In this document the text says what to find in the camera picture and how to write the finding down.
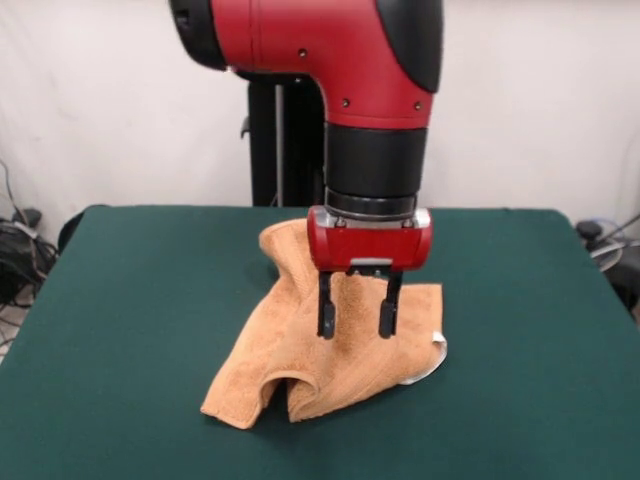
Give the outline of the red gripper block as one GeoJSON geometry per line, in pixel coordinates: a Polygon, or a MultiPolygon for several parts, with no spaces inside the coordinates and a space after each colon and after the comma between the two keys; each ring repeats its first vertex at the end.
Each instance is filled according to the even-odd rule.
{"type": "Polygon", "coordinates": [[[323,206],[313,206],[307,215],[307,237],[318,275],[317,336],[331,340],[335,334],[336,308],[331,299],[332,272],[377,267],[392,272],[381,302],[379,336],[396,335],[403,273],[421,268],[433,240],[430,212],[419,208],[410,219],[368,222],[343,219],[323,206]]]}

